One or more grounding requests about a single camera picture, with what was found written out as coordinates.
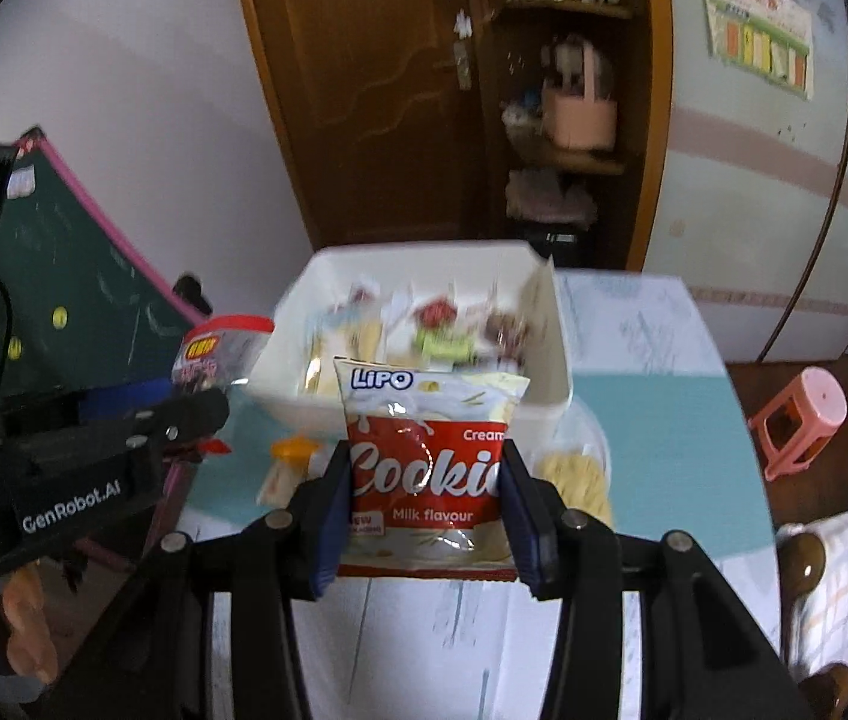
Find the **green chalkboard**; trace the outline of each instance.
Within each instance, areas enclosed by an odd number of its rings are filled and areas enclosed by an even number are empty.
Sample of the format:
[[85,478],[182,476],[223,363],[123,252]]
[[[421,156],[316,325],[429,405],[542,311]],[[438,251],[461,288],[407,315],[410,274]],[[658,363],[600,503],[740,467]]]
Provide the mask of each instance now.
[[[199,318],[109,223],[39,129],[20,146],[0,221],[0,280],[13,309],[1,395],[169,375]],[[0,358],[6,317],[0,295]]]

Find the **wooden door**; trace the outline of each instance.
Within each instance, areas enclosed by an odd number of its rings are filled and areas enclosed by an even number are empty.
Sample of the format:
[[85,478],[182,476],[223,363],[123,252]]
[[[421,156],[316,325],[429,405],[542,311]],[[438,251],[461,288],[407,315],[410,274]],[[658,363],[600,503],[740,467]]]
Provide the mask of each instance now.
[[453,61],[468,0],[249,5],[315,245],[480,233],[486,170],[471,40],[469,90]]

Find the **screw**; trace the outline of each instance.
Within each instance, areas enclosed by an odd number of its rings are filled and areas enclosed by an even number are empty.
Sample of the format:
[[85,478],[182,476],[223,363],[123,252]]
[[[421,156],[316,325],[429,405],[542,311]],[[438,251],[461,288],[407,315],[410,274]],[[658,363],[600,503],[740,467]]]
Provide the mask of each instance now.
[[694,539],[683,531],[670,531],[667,534],[667,546],[675,552],[690,552],[694,546]]
[[161,540],[161,549],[165,552],[181,552],[187,546],[187,536],[180,531],[168,533]]
[[283,531],[285,528],[290,528],[291,522],[294,522],[294,515],[288,509],[274,509],[273,512],[264,515],[264,523],[272,531]]
[[565,509],[564,514],[560,515],[560,521],[568,528],[579,531],[587,525],[587,514],[580,509]]

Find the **wooden floor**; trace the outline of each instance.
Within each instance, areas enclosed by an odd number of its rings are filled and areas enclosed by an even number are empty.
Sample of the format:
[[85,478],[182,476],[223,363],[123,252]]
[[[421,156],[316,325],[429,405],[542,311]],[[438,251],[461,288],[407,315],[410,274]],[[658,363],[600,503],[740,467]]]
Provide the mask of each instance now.
[[[756,413],[804,364],[728,365],[745,415]],[[848,510],[848,355],[823,362],[847,396],[847,420],[810,466],[799,474],[765,482],[774,525],[811,522]]]

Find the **lipo logo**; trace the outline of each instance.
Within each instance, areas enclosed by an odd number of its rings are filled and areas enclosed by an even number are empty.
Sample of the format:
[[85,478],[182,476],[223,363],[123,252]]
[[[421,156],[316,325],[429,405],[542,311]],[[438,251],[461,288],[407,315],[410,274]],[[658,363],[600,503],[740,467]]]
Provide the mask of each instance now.
[[25,533],[37,533],[38,531],[49,528],[52,525],[58,524],[61,520],[73,517],[78,512],[83,512],[85,509],[90,509],[99,503],[103,503],[113,495],[121,494],[121,482],[115,479],[104,486],[104,493],[101,493],[99,488],[94,488],[90,493],[85,495],[75,495],[70,501],[61,501],[56,503],[53,509],[48,509],[47,512],[36,514],[33,517],[30,515],[21,520],[21,527]]
[[200,360],[201,357],[207,357],[214,351],[218,345],[220,338],[218,336],[205,336],[204,338],[196,338],[187,344],[184,350],[185,360]]
[[373,367],[356,367],[351,370],[352,389],[408,389],[414,383],[409,370],[380,370]]

